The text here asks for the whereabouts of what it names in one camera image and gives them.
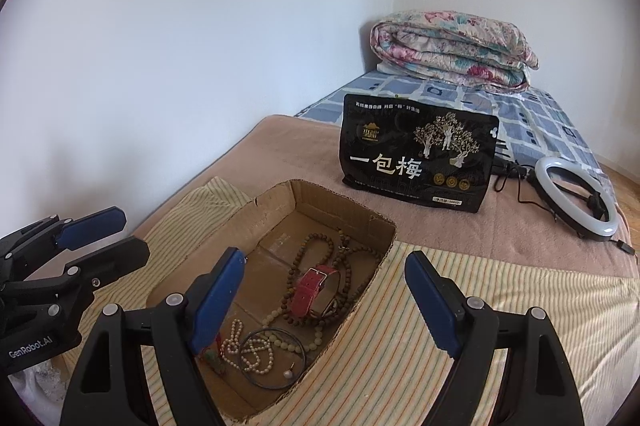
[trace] baseboard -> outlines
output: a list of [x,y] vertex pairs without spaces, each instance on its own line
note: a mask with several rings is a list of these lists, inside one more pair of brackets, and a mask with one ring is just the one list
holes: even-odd
[[602,155],[598,155],[597,153],[594,153],[593,155],[600,164],[604,164],[607,168],[611,168],[612,170],[617,171],[621,175],[624,175],[627,179],[632,180],[636,184],[640,184],[640,177],[638,175],[634,175],[629,170],[623,168],[622,166],[620,166],[619,164],[616,164],[613,161],[610,161],[609,159],[603,157]]

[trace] tree illustration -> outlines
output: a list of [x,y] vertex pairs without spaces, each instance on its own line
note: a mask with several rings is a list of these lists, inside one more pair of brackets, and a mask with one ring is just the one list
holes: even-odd
[[463,130],[462,127],[454,130],[451,137],[451,147],[458,152],[457,157],[449,159],[449,163],[456,168],[462,168],[467,155],[480,151],[472,133],[469,130]]
[[432,123],[428,122],[424,126],[419,126],[414,131],[415,140],[424,146],[424,158],[428,159],[431,146],[442,144],[442,133]]
[[453,112],[447,112],[444,116],[437,116],[433,122],[436,128],[438,128],[443,135],[442,149],[451,149],[451,139],[456,131],[462,130],[462,125],[456,119],[456,114]]

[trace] gold logo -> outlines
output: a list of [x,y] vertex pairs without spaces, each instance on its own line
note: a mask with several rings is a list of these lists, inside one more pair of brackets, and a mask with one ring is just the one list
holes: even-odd
[[376,125],[374,122],[370,122],[362,127],[362,138],[365,141],[378,141],[378,131],[380,127]]

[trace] brown cardboard box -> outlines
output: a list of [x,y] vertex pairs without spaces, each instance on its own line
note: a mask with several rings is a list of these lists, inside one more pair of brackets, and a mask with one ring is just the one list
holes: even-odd
[[[220,333],[223,339],[229,338],[233,320],[239,319],[244,324],[242,339],[249,332],[261,328],[261,321],[280,306],[286,291],[288,271],[304,238],[310,232],[324,233],[332,238],[337,250],[340,244],[338,229],[351,237],[350,246],[369,246],[385,254],[396,235],[396,226],[384,216],[321,186],[302,180],[278,184],[232,216],[176,271],[156,286],[146,304],[154,306],[167,294],[185,292],[196,276],[213,268],[227,247],[237,247],[247,255],[244,279]],[[306,272],[315,266],[326,248],[324,242],[310,242],[300,271]],[[352,254],[350,262],[353,293],[374,272],[377,262],[365,252]],[[293,333],[305,345],[314,339],[313,327],[293,327],[282,318],[272,326]],[[339,327],[340,323],[335,323],[324,328],[322,345],[315,352],[308,353],[307,367],[318,358]],[[275,347],[273,353],[273,369],[263,376],[252,376],[264,385],[279,386],[286,382],[282,374],[292,363],[296,363],[294,370],[300,369],[301,358]],[[254,386],[239,370],[228,364],[225,373],[218,376],[204,362],[197,360],[197,363],[216,406],[229,417],[242,419],[251,416],[277,401],[285,392]]]

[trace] white ring light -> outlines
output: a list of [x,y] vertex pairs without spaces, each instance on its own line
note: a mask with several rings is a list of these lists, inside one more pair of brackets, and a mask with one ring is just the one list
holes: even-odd
[[[609,219],[605,222],[597,220],[572,203],[549,177],[549,168],[567,170],[581,178],[581,180],[588,184],[594,191],[598,192],[604,202],[607,213],[609,213]],[[566,159],[543,157],[536,162],[534,171],[536,181],[540,185],[540,188],[542,188],[546,195],[553,201],[557,207],[556,209],[559,210],[558,215],[565,221],[565,217],[572,220],[573,222],[567,223],[574,228],[577,227],[574,224],[578,224],[579,228],[577,231],[580,232],[580,234],[584,234],[584,231],[589,231],[595,236],[587,234],[586,236],[588,238],[604,241],[609,240],[618,230],[618,212],[613,198],[603,189],[602,184],[580,168],[580,166]]]

